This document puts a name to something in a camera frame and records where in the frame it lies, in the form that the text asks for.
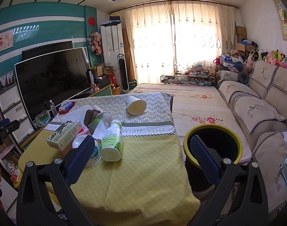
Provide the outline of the white green tea box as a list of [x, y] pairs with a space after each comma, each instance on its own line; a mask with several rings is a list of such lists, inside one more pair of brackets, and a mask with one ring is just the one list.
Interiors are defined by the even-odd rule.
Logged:
[[46, 139], [46, 142], [50, 147], [63, 151], [82, 128], [79, 121], [65, 121]]

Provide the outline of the white round tub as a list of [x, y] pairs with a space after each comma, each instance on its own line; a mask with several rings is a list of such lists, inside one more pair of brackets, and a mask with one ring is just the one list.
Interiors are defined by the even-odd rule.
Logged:
[[78, 148], [84, 140], [89, 144], [89, 150], [85, 152], [86, 156], [89, 155], [86, 167], [91, 167], [102, 158], [99, 151], [99, 143], [90, 135], [79, 135], [73, 140], [72, 148]]

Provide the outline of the pink strawberry milk carton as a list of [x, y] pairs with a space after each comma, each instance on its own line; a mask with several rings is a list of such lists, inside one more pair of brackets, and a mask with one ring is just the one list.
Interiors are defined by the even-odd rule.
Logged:
[[65, 147], [65, 149], [61, 151], [64, 156], [73, 148], [73, 141], [76, 137], [80, 135], [91, 135], [91, 133], [87, 127], [83, 126], [83, 128], [77, 133], [77, 135], [72, 139], [72, 141]]

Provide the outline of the green clear plastic bottle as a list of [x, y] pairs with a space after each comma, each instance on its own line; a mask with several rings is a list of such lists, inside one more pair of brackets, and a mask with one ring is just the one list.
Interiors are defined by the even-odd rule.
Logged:
[[95, 129], [97, 128], [102, 118], [103, 118], [103, 113], [99, 113], [91, 120], [90, 124], [88, 125], [88, 129], [91, 134], [94, 133]]

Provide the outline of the green white plastic bottle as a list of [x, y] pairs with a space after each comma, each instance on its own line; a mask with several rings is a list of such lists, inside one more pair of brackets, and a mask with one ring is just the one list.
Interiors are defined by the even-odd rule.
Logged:
[[122, 157], [122, 125], [119, 120], [113, 120], [107, 128], [100, 146], [100, 154], [106, 162], [117, 162]]

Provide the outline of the white paper cup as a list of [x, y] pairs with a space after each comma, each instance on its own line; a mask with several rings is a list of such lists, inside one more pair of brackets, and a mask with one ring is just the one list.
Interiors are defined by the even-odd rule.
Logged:
[[146, 101], [139, 99], [134, 96], [129, 96], [127, 97], [126, 100], [126, 106], [127, 106], [127, 111], [131, 115], [141, 115], [142, 113], [145, 112], [147, 103]]

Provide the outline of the white plastic drawer unit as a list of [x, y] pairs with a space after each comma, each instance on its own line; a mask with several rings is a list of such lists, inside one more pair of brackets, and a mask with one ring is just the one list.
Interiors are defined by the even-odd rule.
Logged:
[[19, 95], [17, 84], [5, 87], [0, 91], [0, 110], [4, 118], [8, 118], [10, 121], [19, 121], [19, 129], [12, 133], [18, 145], [21, 145], [34, 133], [33, 125]]

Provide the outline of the clear plastic bag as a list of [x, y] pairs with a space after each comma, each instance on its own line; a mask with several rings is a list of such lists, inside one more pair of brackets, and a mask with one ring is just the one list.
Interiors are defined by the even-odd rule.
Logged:
[[38, 127], [44, 127], [50, 121], [50, 113], [47, 110], [43, 110], [35, 118]]

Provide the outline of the red tray with box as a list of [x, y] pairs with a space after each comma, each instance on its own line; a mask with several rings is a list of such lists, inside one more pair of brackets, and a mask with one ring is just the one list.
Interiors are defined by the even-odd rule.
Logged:
[[59, 114], [67, 114], [75, 105], [75, 102], [66, 102], [59, 107]]

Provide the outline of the large black television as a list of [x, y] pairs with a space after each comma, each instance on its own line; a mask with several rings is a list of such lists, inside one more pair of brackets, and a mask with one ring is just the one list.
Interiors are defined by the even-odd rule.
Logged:
[[43, 110], [50, 111], [49, 101], [57, 107], [89, 89], [88, 69], [85, 47], [59, 50], [15, 64], [17, 84], [30, 120], [35, 121]]

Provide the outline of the floral bed sheet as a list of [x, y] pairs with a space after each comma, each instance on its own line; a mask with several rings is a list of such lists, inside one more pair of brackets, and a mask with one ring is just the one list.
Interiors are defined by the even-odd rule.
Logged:
[[131, 91], [131, 93], [146, 92], [165, 92], [174, 97], [174, 126], [181, 144], [185, 134], [197, 125], [222, 125], [231, 129], [240, 138], [244, 149], [240, 164], [248, 163], [251, 158], [248, 141], [232, 111], [215, 87], [140, 84]]

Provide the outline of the artificial flower decoration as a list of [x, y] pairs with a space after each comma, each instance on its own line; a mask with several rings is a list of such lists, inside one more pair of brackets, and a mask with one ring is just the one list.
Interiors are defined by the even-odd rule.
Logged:
[[90, 46], [91, 52], [101, 55], [102, 54], [102, 36], [98, 32], [91, 30], [87, 42]]

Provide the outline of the glass coffee table clutter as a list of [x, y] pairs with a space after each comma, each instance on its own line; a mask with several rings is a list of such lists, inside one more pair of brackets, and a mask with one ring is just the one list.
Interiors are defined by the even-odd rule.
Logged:
[[160, 83], [169, 85], [213, 86], [214, 76], [207, 70], [193, 70], [186, 73], [176, 73], [174, 76], [160, 76]]

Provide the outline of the white standing air conditioner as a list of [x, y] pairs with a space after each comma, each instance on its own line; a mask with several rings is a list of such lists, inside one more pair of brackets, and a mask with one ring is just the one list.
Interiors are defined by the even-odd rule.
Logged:
[[125, 54], [121, 23], [118, 21], [102, 24], [100, 26], [102, 36], [103, 60], [106, 65], [113, 66], [115, 73], [119, 74], [118, 54]]

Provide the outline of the framed landscape painting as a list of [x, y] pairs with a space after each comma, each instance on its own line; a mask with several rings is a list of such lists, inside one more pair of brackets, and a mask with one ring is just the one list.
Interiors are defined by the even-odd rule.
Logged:
[[287, 9], [281, 0], [273, 0], [273, 3], [278, 14], [282, 38], [287, 40]]

